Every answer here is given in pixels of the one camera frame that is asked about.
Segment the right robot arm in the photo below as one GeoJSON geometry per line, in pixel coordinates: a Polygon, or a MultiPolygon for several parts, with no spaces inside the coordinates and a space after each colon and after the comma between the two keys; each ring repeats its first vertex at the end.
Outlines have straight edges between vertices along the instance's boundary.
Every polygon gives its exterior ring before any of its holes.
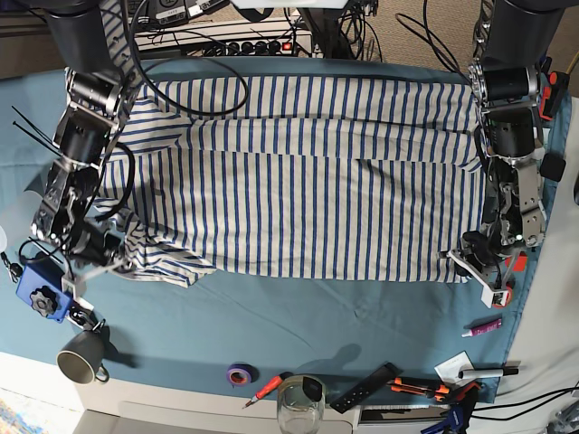
{"type": "Polygon", "coordinates": [[[90,217],[105,166],[128,122],[140,76],[130,57],[122,1],[32,1],[64,59],[66,109],[52,142],[52,163],[31,231],[66,262],[123,269],[121,240],[105,216],[90,217]]]}

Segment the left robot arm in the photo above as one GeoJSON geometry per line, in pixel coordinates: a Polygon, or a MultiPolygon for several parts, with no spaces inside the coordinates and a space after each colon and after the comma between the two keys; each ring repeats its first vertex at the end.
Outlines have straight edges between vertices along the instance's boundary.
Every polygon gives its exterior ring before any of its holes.
{"type": "Polygon", "coordinates": [[[483,1],[473,31],[470,86],[477,104],[477,153],[487,177],[483,221],[444,257],[491,297],[508,293],[510,271],[546,234],[544,179],[562,159],[541,156],[543,126],[557,112],[565,81],[544,85],[547,50],[573,1],[483,1]],[[501,264],[508,261],[508,269],[501,264]]]}

